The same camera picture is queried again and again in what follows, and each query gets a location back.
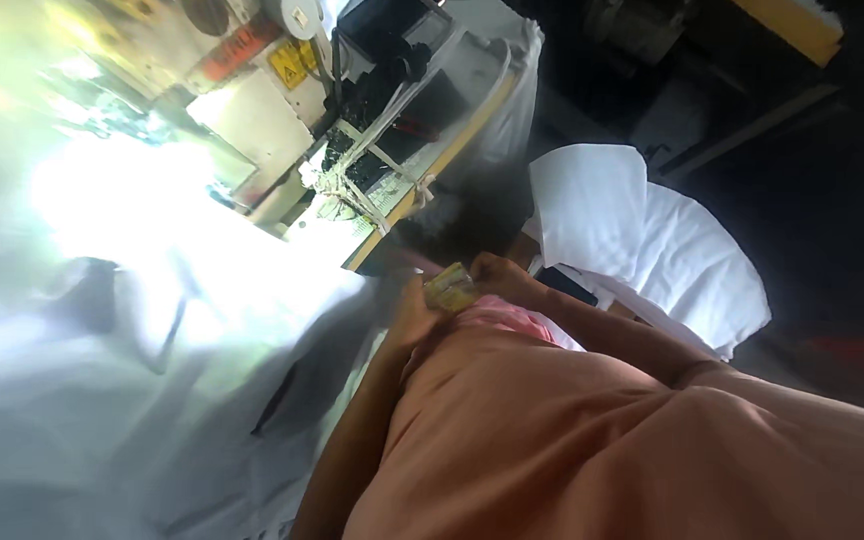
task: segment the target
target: person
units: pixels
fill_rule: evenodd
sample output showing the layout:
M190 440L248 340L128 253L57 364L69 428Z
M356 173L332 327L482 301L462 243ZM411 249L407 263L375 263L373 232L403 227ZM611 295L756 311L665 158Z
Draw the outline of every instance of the person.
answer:
M508 259L470 273L517 307L450 319L408 284L293 540L864 538L864 409L741 374Z

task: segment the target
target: fabric pile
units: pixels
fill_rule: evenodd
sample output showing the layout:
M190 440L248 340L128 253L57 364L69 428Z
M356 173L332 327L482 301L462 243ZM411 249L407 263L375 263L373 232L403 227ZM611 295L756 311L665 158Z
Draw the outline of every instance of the fabric pile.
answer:
M541 246L555 267L599 298L723 360L772 318L762 279L702 204L647 180L630 146L559 148L530 167Z

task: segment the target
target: white plastic sheet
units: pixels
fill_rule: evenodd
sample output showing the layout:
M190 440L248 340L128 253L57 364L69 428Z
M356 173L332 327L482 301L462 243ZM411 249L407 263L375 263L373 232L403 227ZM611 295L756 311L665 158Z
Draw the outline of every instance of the white plastic sheet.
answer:
M98 156L94 143L70 146L32 186L0 182L0 267L20 277L0 281L0 539L277 538L321 420L366 354L370 288L303 263L198 189L186 196L194 178L168 178L171 204L147 197L168 167L136 141L32 203L36 182ZM42 208L50 227L1 219ZM119 268L69 259L93 248ZM56 252L49 279L21 279L16 263Z
M483 165L495 165L521 156L532 132L532 117L539 88L539 55L546 37L539 24L512 11L500 0L446 2L444 9L470 33L505 42L518 74L509 97L489 118L480 133L477 156Z
M635 149L569 146L530 172L535 216L523 231L545 266L725 360L771 319L736 240L699 202L647 182Z

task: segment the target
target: pink fabric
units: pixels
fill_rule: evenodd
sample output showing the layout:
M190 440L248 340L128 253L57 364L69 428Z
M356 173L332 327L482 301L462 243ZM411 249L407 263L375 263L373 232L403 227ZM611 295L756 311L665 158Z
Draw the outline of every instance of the pink fabric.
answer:
M456 315L452 322L453 330L478 326L518 332L559 345L546 325L525 309L495 295L483 296L465 311Z

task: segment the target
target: red label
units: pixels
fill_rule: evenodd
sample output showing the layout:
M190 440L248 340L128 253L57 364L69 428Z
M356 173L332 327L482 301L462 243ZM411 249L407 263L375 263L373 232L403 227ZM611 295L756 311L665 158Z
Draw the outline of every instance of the red label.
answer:
M281 35L279 25L259 13L205 56L201 72L205 79L218 83L255 58Z

